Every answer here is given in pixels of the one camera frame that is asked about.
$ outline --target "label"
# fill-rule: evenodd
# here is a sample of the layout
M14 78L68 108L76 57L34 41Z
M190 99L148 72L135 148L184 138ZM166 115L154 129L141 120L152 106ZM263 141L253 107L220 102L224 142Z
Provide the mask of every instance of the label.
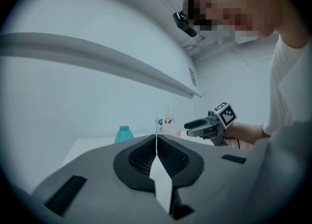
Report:
M191 75L192 83L193 83L193 85L195 85L197 87L195 74L194 74L193 70L190 67L189 67L189 69L190 69L190 75Z
M166 117L165 118L165 124L172 124L172 118L171 117Z
M158 120L155 119L156 123L156 134L162 134L164 132L164 129L162 127L163 121L162 118L159 118Z

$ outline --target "teal bottle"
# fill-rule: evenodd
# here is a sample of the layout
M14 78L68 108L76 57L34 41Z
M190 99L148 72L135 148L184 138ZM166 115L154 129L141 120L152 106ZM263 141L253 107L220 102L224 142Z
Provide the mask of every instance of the teal bottle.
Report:
M126 141L132 138L134 138L134 136L131 130L129 130L129 126L120 126L114 143L119 143L119 142Z

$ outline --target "bottle cap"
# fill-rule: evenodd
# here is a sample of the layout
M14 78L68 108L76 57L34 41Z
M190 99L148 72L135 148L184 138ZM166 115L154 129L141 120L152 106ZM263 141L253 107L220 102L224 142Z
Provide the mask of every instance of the bottle cap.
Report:
M129 126L127 126L127 125L120 126L119 130L120 131L128 131L129 130Z

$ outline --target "black slot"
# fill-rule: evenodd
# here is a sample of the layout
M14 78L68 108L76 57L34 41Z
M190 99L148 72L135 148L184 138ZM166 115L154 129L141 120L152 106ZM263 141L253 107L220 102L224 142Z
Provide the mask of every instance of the black slot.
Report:
M232 155L224 155L222 158L239 164L244 164L246 161L246 158Z
M187 216L193 213L194 210L188 205L183 205L177 192L176 188L172 189L171 193L171 202L170 202L170 211L169 214L175 219L178 220L184 216Z
M46 202L45 206L57 215L62 216L86 181L87 179L82 176L72 176L54 196Z

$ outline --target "plastic bottle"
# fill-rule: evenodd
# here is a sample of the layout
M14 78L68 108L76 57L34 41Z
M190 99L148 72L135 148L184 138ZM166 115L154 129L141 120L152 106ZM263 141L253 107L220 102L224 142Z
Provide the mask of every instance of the plastic bottle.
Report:
M172 113L171 106L167 107L167 111L164 115L164 134L173 135L175 129L175 117Z
M156 124L156 134L162 135L164 129L163 129L163 119L160 114L157 115L155 119L155 124Z
M132 138L134 138L134 136L131 130L129 130L129 126L120 126L114 143L119 143Z

